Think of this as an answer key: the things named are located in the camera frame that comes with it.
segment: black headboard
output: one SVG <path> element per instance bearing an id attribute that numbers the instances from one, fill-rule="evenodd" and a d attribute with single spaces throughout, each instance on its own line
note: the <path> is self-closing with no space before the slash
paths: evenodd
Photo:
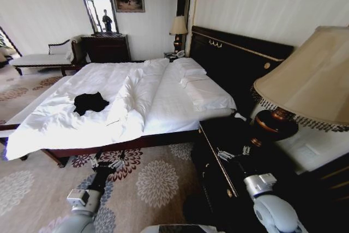
<path id="1" fill-rule="evenodd" d="M 254 81 L 276 68 L 293 46 L 193 26 L 190 57 L 234 99 L 238 111 L 250 116 Z"/>

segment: beige lamp shade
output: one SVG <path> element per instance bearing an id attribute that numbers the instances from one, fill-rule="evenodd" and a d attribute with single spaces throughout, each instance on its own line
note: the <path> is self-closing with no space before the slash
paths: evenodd
<path id="1" fill-rule="evenodd" d="M 170 34 L 171 35 L 187 34 L 187 32 L 188 30 L 186 30 L 184 16 L 176 16 L 173 19 L 173 24 L 170 30 Z"/>
<path id="2" fill-rule="evenodd" d="M 344 131 L 338 126 L 349 125 L 349 28 L 318 27 L 254 88 L 304 126 Z"/>

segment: table lamp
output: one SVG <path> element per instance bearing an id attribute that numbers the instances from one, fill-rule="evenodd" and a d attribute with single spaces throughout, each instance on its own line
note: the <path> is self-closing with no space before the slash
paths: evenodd
<path id="1" fill-rule="evenodd" d="M 349 131 L 349 28 L 318 27 L 286 61 L 257 79 L 254 90 L 267 109 L 255 117 L 256 146 L 294 135 L 298 124 Z"/>
<path id="2" fill-rule="evenodd" d="M 182 47 L 182 40 L 180 35 L 187 34 L 187 32 L 188 30 L 186 30 L 184 16 L 176 16 L 173 19 L 172 28 L 170 30 L 170 35 L 176 35 L 173 42 L 175 53 L 180 51 L 180 48 Z"/>

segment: carpet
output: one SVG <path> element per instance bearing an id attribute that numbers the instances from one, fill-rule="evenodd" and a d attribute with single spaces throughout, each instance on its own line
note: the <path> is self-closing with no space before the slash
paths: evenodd
<path id="1" fill-rule="evenodd" d="M 97 232 L 138 233 L 150 225 L 185 223 L 183 203 L 199 191 L 191 149 L 192 144 L 177 144 L 127 150 L 125 167 L 107 182 Z M 119 154 L 106 152 L 101 160 Z M 63 169 L 42 152 L 24 162 L 0 160 L 0 231 L 52 232 L 70 213 L 70 190 L 92 181 L 91 158 L 72 157 Z"/>
<path id="2" fill-rule="evenodd" d="M 62 77 L 60 69 L 0 69 L 0 125 L 4 125 Z"/>

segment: white duvet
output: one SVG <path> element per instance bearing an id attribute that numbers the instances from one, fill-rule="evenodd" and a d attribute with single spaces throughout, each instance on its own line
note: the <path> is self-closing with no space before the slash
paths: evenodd
<path id="1" fill-rule="evenodd" d="M 9 160 L 40 149 L 89 148 L 142 136 L 168 59 L 89 64 L 45 99 L 9 136 Z M 76 96 L 100 92 L 101 112 L 74 112 Z"/>

